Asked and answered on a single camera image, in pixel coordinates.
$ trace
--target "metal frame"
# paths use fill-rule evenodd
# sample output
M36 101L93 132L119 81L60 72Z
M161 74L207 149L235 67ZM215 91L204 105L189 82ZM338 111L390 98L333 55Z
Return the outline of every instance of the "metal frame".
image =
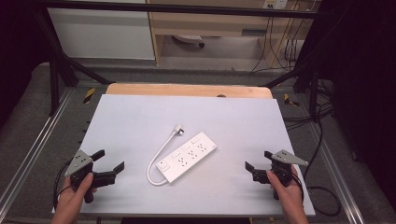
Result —
M85 75L92 77L102 84L111 84L114 81L107 80L87 69L83 65L69 58L63 51L58 37L53 29L50 29L47 21L43 17L44 8L73 8L89 10L112 10L112 11L145 11L145 12L168 12L187 14L215 14L215 15L235 15L252 17L277 17L277 18L299 18L335 20L336 16L329 12L316 11L293 11L293 10L272 10L243 7L203 7L203 6L181 6L181 5L159 5L159 4L134 4L134 3L108 3L108 2L87 2L87 1L57 1L57 0L35 0L30 2L30 9L36 25L39 26L47 38L49 55L53 58L51 76L51 114L59 105L59 92L55 85L58 74L63 78L66 86L76 86L78 79L72 69L81 71Z
M66 86L76 86L78 79L74 74L72 67L83 72L89 77L99 81L102 84L110 84L112 81L106 80L85 68L83 65L75 62L69 58L62 49L62 46L57 38L56 33L50 29L47 21L43 17L43 9L48 7L54 8L73 8L73 9L90 9L90 10L115 10L115 11L146 11L146 12L169 12L169 13L194 13L194 14L216 14L216 15L235 15L235 16L253 16L253 17L277 17L277 18L299 18L299 19L319 19L319 20L334 20L336 16L327 12L313 12L313 11L290 11L290 10L269 10L269 9L255 9L255 8L239 8L239 7L198 7L198 6L180 6L180 5L155 5L155 4L131 4L131 3L107 3L107 2L80 2L80 1L58 1L58 0L36 0L30 2L30 9L36 25L39 26L43 32L44 37L47 38L48 51L51 56L50 75L51 75L51 115L53 115L43 128L41 134L37 137L30 152L22 163L20 169L15 174L11 183L8 185L6 192L0 198L0 222L6 216L7 210L13 203L18 194L24 180L28 176L30 170L35 163L42 147L46 143L50 132L56 124L58 118L61 116L64 107L67 104L67 99L71 90L67 91L64 97L59 100L58 75L60 75ZM281 77L264 86L272 88L276 83L284 81L289 77L294 77L299 73L305 72L310 64L303 64L303 66L296 67L294 71ZM318 73L314 74L314 82L318 78ZM312 129L316 137L318 137L318 128L312 124ZM325 163L330 170L332 181L341 196L341 202L345 207L346 214L351 223L363 223L359 208L355 204L352 195L347 187L347 184L338 170L335 161L332 158L330 150L326 143L323 143L322 155Z

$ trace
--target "white cable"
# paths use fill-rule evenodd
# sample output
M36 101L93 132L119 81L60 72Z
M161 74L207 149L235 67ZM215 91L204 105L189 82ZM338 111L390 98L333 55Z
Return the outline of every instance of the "white cable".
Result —
M161 181L161 182L154 182L151 180L151 177L149 176L149 170L151 168L152 163L154 163L155 159L157 159L158 155L160 155L161 151L163 151L163 148L169 143L169 141L173 138L173 136L175 136L176 133L180 133L183 134L183 130L181 129L181 125L178 124L175 129L172 131L171 136L169 136L168 140L166 140L166 142L163 144L163 146L160 148L160 150L158 150L157 154L155 154L154 158L151 160L151 162L148 165L148 170L147 170L147 178L148 178L148 182L154 186L161 186L164 185L168 182L167 179Z

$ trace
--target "wooden table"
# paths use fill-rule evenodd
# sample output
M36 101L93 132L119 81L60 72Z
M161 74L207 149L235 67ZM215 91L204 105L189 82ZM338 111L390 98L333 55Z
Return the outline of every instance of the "wooden table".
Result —
M271 91L263 87L182 84L114 83L108 86L106 94L273 98Z

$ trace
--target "gray floor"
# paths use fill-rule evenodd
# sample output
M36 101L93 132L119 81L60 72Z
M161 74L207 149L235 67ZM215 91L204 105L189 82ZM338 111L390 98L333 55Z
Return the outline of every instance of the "gray floor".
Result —
M94 68L94 70L100 75L113 78L118 82L240 84L248 86L264 84L284 73L281 69L255 74L246 72L251 71L261 56L257 40L254 39L208 37L205 38L203 49L179 43L172 37L167 37L164 43L163 60L160 67L144 65L135 69L108 67ZM258 68L266 68L264 61ZM24 223L28 221L48 222L51 217L51 191L54 177L58 168L78 149L78 141L84 137L83 130L89 127L86 121L91 119L99 96L106 91L106 86L94 84L83 75L80 77L82 81L79 87L72 90L63 115L51 132L51 137L44 145L18 196L9 208L8 221L6 220L6 222L10 222L12 218L21 217L34 219L25 219L22 221ZM304 111L300 106L283 103L284 93L288 93L292 100L298 100L291 88L294 81L291 78L280 87L272 89L284 117L304 116ZM2 170L0 192L6 190L8 183L17 172L49 118L49 86L48 67L38 67L26 93L0 132L0 169ZM82 101L90 86L96 87L96 91L92 101L84 105ZM323 132L365 222L396 223L395 212L376 185L366 165L351 159L351 151L337 124L337 119L325 118ZM309 161L318 143L310 126L305 125L292 130L289 135L296 154ZM306 183L308 186L322 186L335 192L320 154L308 174ZM334 201L326 193L314 192L311 198L314 205L323 210L331 212L335 209ZM336 217L318 214L311 217L310 221L313 223L349 223L344 211ZM269 217L255 218L255 223L270 223Z

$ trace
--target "floor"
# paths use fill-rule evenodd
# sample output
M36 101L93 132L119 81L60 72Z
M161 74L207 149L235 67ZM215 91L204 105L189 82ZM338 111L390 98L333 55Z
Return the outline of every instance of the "floor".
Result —
M143 65L138 66L138 69L142 69L142 75L129 76L125 75L124 70L117 69L102 69L101 75L114 77L117 81L156 81L156 82L176 82L184 83L191 82L195 83L221 83L221 84L235 84L243 83L245 85L254 85L255 83L265 83L268 81L268 77L279 77L286 72L286 69L271 70L268 73L267 70L263 70L257 73L251 73L253 70L257 71L260 69L267 69L265 60L261 59L261 50L257 39L253 38L224 38L224 37L204 37L205 47L199 48L190 44L180 43L171 36L168 36L164 40L163 46L163 58L160 66L155 65ZM283 58L279 59L282 64L286 66L287 61ZM161 74L156 74L155 71L150 71L151 77L145 77L143 70L159 70ZM235 76L227 76L221 71L232 71ZM21 186L20 193L16 198L10 199L15 200L8 209L7 218L5 223L47 223L49 211L35 211L35 207L32 206L32 202L27 200L31 195L35 195L35 188L33 185L41 186L43 183L41 179L52 179L52 174L55 171L48 171L48 167L53 163L63 161L62 159L69 158L66 152L62 152L56 155L53 153L46 154L46 150L50 148L58 148L63 151L63 148L69 147L78 148L78 140L82 140L84 136L83 130L88 128L88 124L81 122L82 120L89 120L90 116L94 112L95 101L97 103L98 98L92 99L91 105L81 104L88 86L96 85L90 78L80 75L81 82L80 86L74 90L73 97L71 98L69 105L65 108L65 114L68 114L69 118L75 119L62 119L60 118L57 122L57 128L52 130L53 134L58 134L57 139L49 138L43 146L42 157L37 156L35 159L36 164L27 171L31 172L28 176L19 176L21 182L25 182ZM300 107L294 105L285 105L283 103L284 93L290 94L290 99L293 102L298 102L300 98L293 95L292 84L295 81L294 78L282 83L279 87L273 89L273 94L279 101L279 106L284 117L292 117L298 114L302 116L304 111ZM105 87L96 89L96 93L100 94L106 90ZM25 95L21 99L18 106L15 108L14 113L11 115L6 126L0 132L0 169L11 172L2 172L0 181L0 191L4 192L7 190L8 183L15 177L20 165L25 159L25 155L29 154L31 146L35 143L35 139L41 132L42 127L48 121L48 112L50 111L50 90L48 81L48 69L43 66L36 69L34 78L29 85ZM72 105L76 105L78 109L71 109ZM332 153L337 155L337 163L342 170L345 180L348 183L350 190L355 195L354 200L356 201L365 223L396 223L396 215L394 211L389 208L386 199L381 195L380 189L376 186L374 180L370 177L370 173L367 167L363 163L354 162L351 159L351 152L346 145L346 141L342 132L337 125L334 125L335 121L332 117L327 117L323 120L323 132L326 137L327 145L332 149ZM312 151L317 144L315 138L312 137L313 129L309 125L302 126L299 129L290 131L290 141L295 148L297 153L301 153L302 157L310 158ZM310 184L326 186L333 189L332 181L330 178L324 178L324 180L317 176L328 175L328 167L323 162L321 155L318 156L316 166L313 166L311 178L308 180ZM42 195L36 198L35 203L37 207L39 204L47 204L48 198L51 192L41 192ZM323 206L324 209L333 209L332 198L318 197L315 194L311 196L314 203L318 206ZM28 215L24 217L22 214L30 214L30 211L34 211L35 214L42 213L43 215L37 216L34 219L34 215ZM87 218L86 222L91 222L91 218ZM348 223L349 219L345 211L342 211L338 217L325 217L318 214L317 217L311 218L313 223ZM117 219L109 219L104 223L120 223ZM282 223L282 219L275 219L274 221L270 218L255 218L255 223Z

